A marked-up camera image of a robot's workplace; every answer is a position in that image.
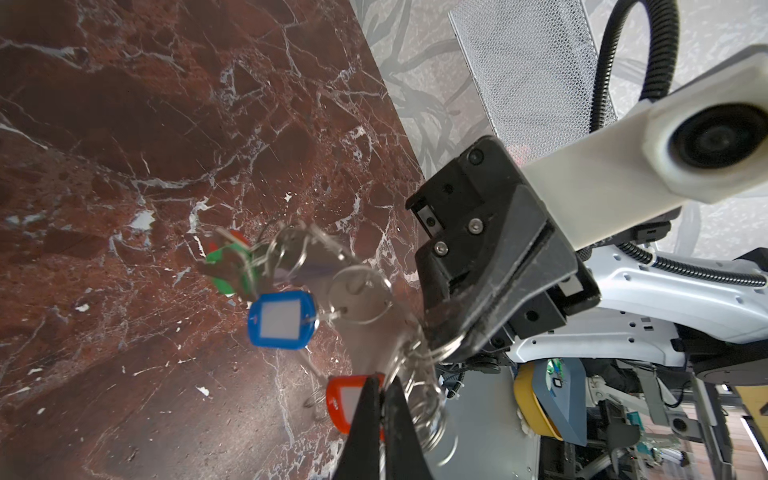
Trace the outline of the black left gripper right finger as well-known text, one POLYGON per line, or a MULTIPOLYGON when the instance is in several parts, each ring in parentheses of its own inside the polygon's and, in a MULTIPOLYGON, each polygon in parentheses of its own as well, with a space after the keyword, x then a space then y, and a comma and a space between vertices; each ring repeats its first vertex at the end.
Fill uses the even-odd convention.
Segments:
POLYGON ((383 394, 386 480, 432 480, 399 378, 383 394))

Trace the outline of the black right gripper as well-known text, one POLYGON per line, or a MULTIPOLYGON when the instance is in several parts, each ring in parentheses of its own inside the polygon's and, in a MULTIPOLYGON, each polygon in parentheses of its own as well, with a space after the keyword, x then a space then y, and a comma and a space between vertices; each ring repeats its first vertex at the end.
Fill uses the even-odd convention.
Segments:
POLYGON ((406 202, 429 237, 416 253, 424 336, 436 360, 477 353, 515 316, 522 337, 596 307, 600 290, 544 203, 493 136, 483 136, 406 202))

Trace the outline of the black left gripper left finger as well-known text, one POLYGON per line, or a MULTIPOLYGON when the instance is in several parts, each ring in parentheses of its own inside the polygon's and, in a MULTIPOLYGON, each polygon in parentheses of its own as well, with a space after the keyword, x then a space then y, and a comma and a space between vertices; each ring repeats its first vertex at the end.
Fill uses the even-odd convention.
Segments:
POLYGON ((333 479, 379 478, 383 378, 374 374, 359 379, 364 382, 333 479))

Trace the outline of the bunch of coloured keys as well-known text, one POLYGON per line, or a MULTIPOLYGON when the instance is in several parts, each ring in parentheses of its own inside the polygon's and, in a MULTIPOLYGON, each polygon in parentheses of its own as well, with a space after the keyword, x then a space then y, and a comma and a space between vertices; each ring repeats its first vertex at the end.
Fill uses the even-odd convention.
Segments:
POLYGON ((240 233, 219 227, 197 269, 220 294, 248 304, 247 330, 254 346, 297 351, 308 346, 318 313, 309 292, 277 289, 283 257, 272 244, 251 244, 240 233))

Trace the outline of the red capped key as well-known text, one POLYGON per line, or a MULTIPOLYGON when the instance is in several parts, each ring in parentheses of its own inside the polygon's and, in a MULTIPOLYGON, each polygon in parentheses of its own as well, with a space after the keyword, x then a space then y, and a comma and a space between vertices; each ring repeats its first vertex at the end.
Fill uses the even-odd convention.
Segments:
POLYGON ((325 390, 325 404, 329 418, 343 435, 351 430, 354 414, 367 375, 332 376, 325 390))

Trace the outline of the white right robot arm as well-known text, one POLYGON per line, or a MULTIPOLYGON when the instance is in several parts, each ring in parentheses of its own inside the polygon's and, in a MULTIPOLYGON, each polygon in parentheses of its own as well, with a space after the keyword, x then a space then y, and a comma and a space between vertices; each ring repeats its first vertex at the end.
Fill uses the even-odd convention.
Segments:
POLYGON ((716 387, 767 382, 767 253, 728 262, 655 256, 656 217, 576 249, 541 191, 495 138, 480 138, 406 203, 428 235, 416 254, 426 339, 456 341, 456 376, 563 360, 601 401, 639 388, 655 417, 700 439, 734 477, 716 387))

